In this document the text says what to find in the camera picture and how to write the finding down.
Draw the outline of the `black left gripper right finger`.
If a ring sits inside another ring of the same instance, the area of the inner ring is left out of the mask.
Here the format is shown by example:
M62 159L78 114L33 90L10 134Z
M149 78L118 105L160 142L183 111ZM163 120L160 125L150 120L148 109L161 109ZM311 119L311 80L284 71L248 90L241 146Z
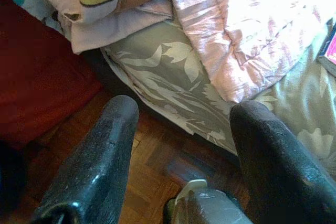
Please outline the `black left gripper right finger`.
M279 118L245 101L229 121L257 223L335 223L335 181Z

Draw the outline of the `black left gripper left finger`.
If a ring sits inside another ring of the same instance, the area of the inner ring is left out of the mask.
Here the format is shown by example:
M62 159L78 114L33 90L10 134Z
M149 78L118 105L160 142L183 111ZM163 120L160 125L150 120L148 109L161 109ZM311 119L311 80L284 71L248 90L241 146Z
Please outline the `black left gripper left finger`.
M138 105L131 97L112 98L60 166L33 222L118 223L138 119Z

